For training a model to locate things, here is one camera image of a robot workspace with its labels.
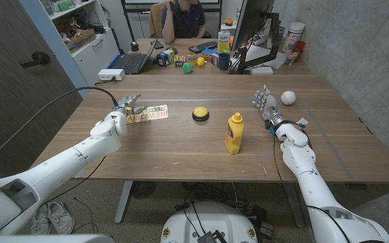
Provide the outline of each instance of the white ball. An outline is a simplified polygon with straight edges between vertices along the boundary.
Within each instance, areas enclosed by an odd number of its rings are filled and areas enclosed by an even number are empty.
[[[281,98],[283,104],[285,105],[291,105],[295,102],[296,100],[296,95],[293,91],[285,91],[283,94],[282,94],[282,98]]]

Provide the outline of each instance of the desk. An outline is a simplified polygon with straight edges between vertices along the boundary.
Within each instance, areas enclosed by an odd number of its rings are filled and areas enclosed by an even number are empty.
[[[100,85],[117,99],[139,92],[142,97],[137,105],[166,104],[169,113],[166,119],[128,124],[121,149],[107,156],[91,176],[126,180],[115,222],[122,220],[133,180],[279,182],[273,136],[263,128],[260,112],[251,104],[254,93],[264,84],[276,97],[285,90],[295,91],[296,103],[280,105],[282,113],[286,119],[298,121],[303,117],[309,121],[306,131],[326,182],[389,184],[389,153],[321,76],[147,74]],[[210,113],[202,126],[192,120],[192,110],[197,106],[205,106]],[[34,165],[88,137],[110,107],[106,94],[92,90]],[[227,120],[235,112],[242,114],[245,127],[240,153],[230,155],[224,139]],[[283,180],[295,182],[282,162],[278,144],[276,155]],[[81,178],[97,164],[95,161],[87,166]]]
[[[155,39],[140,38],[137,40],[139,44],[138,51],[130,51],[129,53],[148,53],[151,47],[151,41]],[[149,60],[142,68],[140,74],[142,75],[166,75],[166,74],[184,74],[182,67],[175,67],[175,65],[169,65],[167,67],[159,67],[153,65],[153,60],[157,54],[165,51],[167,47],[175,47],[178,50],[178,55],[185,55],[190,52],[189,47],[206,43],[208,41],[214,41],[217,39],[176,39],[174,42],[167,44],[163,39],[159,39],[159,42],[163,44],[164,48],[154,49],[153,54],[149,57]],[[282,65],[279,69],[273,68],[274,75],[312,75],[310,69],[302,62],[296,62],[292,65]],[[202,67],[198,65],[193,66],[193,71],[190,75],[220,75],[228,74],[228,71],[222,71],[218,67],[215,67],[212,63],[205,64]]]

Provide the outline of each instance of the yellow ball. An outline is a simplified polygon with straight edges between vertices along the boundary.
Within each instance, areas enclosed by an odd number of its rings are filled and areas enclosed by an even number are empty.
[[[197,58],[197,65],[203,66],[203,64],[205,64],[205,58],[203,58],[203,57],[198,57],[198,58]]]

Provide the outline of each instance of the white shoe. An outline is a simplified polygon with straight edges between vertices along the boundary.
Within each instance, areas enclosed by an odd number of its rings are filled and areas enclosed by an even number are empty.
[[[47,204],[49,220],[58,234],[70,234],[74,229],[74,218],[70,215],[62,202]]]
[[[35,213],[35,217],[32,218],[32,227],[31,234],[32,235],[42,235],[42,234],[50,234],[51,233],[51,225],[49,223],[49,218],[47,217],[47,205],[41,205],[37,212]]]

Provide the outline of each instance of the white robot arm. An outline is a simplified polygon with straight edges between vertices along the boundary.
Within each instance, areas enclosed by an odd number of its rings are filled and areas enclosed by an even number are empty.
[[[316,155],[308,145],[308,137],[295,127],[294,122],[284,119],[268,87],[264,86],[264,91],[257,91],[253,104],[260,109],[265,123],[271,126],[270,131],[283,142],[280,145],[283,161],[298,180],[316,242],[388,241],[389,235],[379,223],[358,216],[337,202],[316,168]]]
[[[0,179],[0,235],[16,233],[35,214],[45,199],[96,159],[121,147],[120,136],[127,134],[127,115],[141,113],[145,107],[133,108],[140,94],[118,101],[103,121],[97,122],[90,137],[40,165],[23,173]],[[10,194],[4,188],[14,186]]]

